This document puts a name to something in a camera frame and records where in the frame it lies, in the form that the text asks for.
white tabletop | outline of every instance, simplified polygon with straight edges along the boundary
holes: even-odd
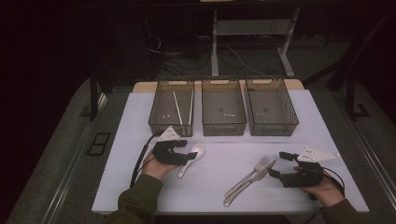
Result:
[[[292,173],[295,161],[284,161],[279,151],[300,153],[304,147],[312,147],[338,153],[332,137],[318,112],[309,91],[289,91],[300,124],[291,137],[251,136],[248,125],[243,136],[204,137],[201,113],[201,97],[195,93],[193,137],[179,153],[188,153],[197,143],[205,145],[205,154],[177,178],[178,169],[163,181],[158,200],[158,212],[162,214],[293,214],[317,212],[318,202],[310,201],[299,189],[285,189],[279,180],[267,175],[255,182],[233,203],[223,205],[224,194],[245,175],[263,156],[276,159],[274,169],[282,174]],[[143,145],[151,137],[148,125],[154,93],[131,93],[126,103],[120,127],[117,131],[106,168],[92,207],[93,212],[108,214],[117,210],[120,194],[130,185],[134,165]],[[153,148],[154,138],[148,149]],[[323,167],[334,170],[346,183],[346,197],[359,212],[368,212],[352,176],[342,159],[323,161]]]

white plastic spoon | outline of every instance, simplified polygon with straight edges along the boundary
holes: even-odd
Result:
[[[193,161],[198,160],[202,156],[202,154],[204,154],[204,151],[205,151],[204,144],[195,144],[191,148],[190,153],[197,152],[197,156],[195,157],[195,159],[187,161],[186,165],[181,167],[180,171],[177,174],[177,177],[178,178],[183,177],[184,173],[186,173],[187,168],[189,168],[189,166],[192,164]]]

transparent storage tray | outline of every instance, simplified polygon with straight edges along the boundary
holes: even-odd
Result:
[[[193,98],[192,79],[165,77],[159,80],[148,120],[151,132],[163,132],[172,125],[180,136],[191,137]]]
[[[202,81],[204,136],[243,135],[247,117],[236,77],[208,77]]]
[[[247,77],[245,102],[253,136],[291,136],[299,124],[282,78]]]

hand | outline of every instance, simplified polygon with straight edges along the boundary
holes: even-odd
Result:
[[[294,170],[298,171],[300,167],[294,167]],[[334,183],[329,179],[324,177],[322,181],[311,188],[301,188],[303,191],[312,193],[325,207],[330,207],[337,203],[340,203],[345,199],[341,191],[334,185]]]
[[[150,151],[147,157],[143,160],[143,164],[146,165],[142,169],[142,174],[151,175],[159,180],[163,180],[169,171],[178,167],[177,165],[166,165],[155,160],[154,155],[152,155],[152,151]]]

olive green jacket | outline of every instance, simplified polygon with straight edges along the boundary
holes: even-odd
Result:
[[[119,210],[105,218],[104,224],[148,224],[153,223],[157,211],[157,200],[163,183],[150,175],[141,175],[131,189],[119,197]],[[347,199],[327,208],[320,208],[327,224],[369,224]]]

